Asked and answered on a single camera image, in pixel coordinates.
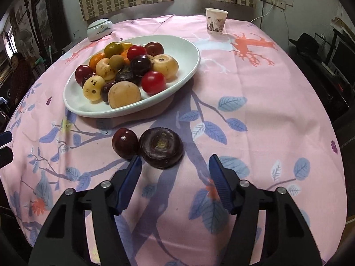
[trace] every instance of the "black hat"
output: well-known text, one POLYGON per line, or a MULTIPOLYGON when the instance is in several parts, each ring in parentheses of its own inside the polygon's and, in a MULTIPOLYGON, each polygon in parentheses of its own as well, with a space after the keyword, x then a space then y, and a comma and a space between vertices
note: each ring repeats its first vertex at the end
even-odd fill
POLYGON ((308 54, 311 57, 318 57, 318 42, 310 35, 303 33, 297 41, 290 39, 289 40, 293 45, 297 47, 303 54, 308 54))

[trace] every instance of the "metal screw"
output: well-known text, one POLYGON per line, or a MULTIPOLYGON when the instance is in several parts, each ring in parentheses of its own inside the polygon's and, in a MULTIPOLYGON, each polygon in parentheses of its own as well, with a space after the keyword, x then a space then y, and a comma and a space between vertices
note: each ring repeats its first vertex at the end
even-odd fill
POLYGON ((277 191, 281 194, 281 195, 284 195, 287 193, 287 190, 283 187, 279 187, 277 188, 277 191))
POLYGON ((242 186, 242 187, 244 187, 244 188, 247 188, 247 187, 249 187, 250 183, 249 183, 249 181, 247 181, 247 180, 241 180, 241 181, 239 182, 239 185, 242 186))
POLYGON ((109 188, 111 186, 111 182, 110 181, 104 181, 101 183, 101 187, 106 189, 109 188))
POLYGON ((68 189, 65 189, 65 191, 64 191, 64 194, 67 195, 67 196, 70 196, 73 193, 74 193, 74 189, 73 188, 68 188, 68 189))

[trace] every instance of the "table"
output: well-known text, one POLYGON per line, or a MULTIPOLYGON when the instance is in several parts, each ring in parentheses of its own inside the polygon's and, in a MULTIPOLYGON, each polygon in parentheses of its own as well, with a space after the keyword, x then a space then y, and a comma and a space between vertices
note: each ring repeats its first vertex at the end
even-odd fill
MULTIPOLYGON (((128 209, 116 223, 133 265, 215 265, 235 217, 223 209, 206 162, 224 166, 263 189, 284 186, 301 209, 323 260, 336 251, 347 199, 339 146, 314 90, 288 55, 258 27, 228 20, 225 33, 206 32, 204 16, 124 21, 100 41, 87 39, 56 61, 31 87, 8 129, 14 161, 1 181, 20 227, 33 245, 49 210, 66 188, 85 190, 127 162, 111 137, 127 127, 138 137, 167 127, 184 142, 182 162, 169 170, 143 165, 128 209), (173 97, 114 119, 77 117, 63 88, 78 65, 109 42, 170 34, 201 52, 197 73, 173 97)), ((89 248, 99 261, 91 214, 89 248)), ((252 262, 264 235, 261 212, 252 262)))

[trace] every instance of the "white ceramic jar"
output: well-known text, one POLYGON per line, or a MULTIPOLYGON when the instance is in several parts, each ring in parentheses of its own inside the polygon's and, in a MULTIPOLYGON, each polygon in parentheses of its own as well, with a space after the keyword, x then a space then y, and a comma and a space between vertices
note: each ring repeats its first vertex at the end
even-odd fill
POLYGON ((113 24, 109 19, 100 19, 88 26, 86 34, 90 41, 99 40, 107 35, 110 35, 113 31, 113 24))

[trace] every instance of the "jar lid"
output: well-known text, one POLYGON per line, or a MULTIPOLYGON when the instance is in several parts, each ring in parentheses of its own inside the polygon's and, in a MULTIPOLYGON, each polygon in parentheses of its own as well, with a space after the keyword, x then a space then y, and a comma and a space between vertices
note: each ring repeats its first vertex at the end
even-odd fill
POLYGON ((92 22, 89 26, 88 26, 88 29, 90 28, 93 28, 93 27, 96 27, 102 23, 105 23, 106 21, 108 21, 109 19, 100 19, 100 20, 97 20, 95 22, 92 22))

